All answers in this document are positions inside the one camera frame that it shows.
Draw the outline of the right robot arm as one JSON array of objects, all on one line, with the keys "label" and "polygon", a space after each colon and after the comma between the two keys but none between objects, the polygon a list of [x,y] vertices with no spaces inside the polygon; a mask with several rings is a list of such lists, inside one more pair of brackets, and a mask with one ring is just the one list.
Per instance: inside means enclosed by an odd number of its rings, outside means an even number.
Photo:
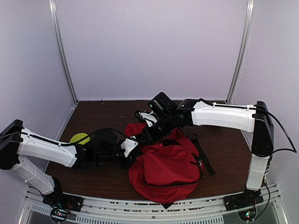
[{"label": "right robot arm", "polygon": [[219,126],[252,133],[249,175],[239,201],[249,206],[260,197],[260,188],[274,152],[274,126],[266,103],[226,105],[200,98],[185,99],[177,104],[160,92],[148,106],[151,112],[136,111],[135,117],[147,122],[148,127],[143,129],[142,135],[149,144],[158,142],[173,129],[185,126]]}]

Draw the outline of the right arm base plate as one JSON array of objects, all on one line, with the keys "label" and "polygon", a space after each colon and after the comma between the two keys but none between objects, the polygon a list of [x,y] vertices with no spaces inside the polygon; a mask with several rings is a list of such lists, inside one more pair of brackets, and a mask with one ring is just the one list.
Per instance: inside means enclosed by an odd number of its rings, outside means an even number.
[{"label": "right arm base plate", "polygon": [[225,196],[223,198],[226,211],[239,210],[242,208],[254,206],[264,201],[260,191],[242,192],[235,195]]}]

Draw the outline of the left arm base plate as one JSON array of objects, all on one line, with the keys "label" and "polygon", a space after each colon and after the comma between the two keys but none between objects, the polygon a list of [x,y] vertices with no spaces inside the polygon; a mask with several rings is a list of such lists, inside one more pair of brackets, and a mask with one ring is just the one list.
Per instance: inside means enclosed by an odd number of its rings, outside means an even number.
[{"label": "left arm base plate", "polygon": [[61,197],[50,197],[49,195],[42,195],[43,203],[49,205],[54,209],[62,209],[65,211],[80,212],[84,199],[79,196],[63,194]]}]

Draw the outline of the red student backpack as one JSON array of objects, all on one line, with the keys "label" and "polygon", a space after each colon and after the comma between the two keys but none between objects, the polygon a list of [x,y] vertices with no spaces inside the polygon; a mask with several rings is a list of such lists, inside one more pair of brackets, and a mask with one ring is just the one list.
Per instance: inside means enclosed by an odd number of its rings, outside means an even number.
[{"label": "red student backpack", "polygon": [[129,181],[144,198],[164,209],[186,199],[212,168],[195,133],[185,135],[179,129],[154,145],[143,146],[128,170]]}]

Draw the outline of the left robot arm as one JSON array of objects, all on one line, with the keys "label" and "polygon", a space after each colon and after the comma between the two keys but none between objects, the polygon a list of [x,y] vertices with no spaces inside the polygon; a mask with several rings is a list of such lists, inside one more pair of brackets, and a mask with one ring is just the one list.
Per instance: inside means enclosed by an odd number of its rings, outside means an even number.
[{"label": "left robot arm", "polygon": [[139,145],[140,141],[133,136],[118,141],[117,132],[113,128],[102,128],[73,143],[65,143],[38,135],[16,119],[0,133],[0,168],[15,172],[37,188],[47,201],[63,207],[67,196],[63,194],[60,181],[45,174],[27,157],[79,170],[97,169],[103,163],[127,159]]}]

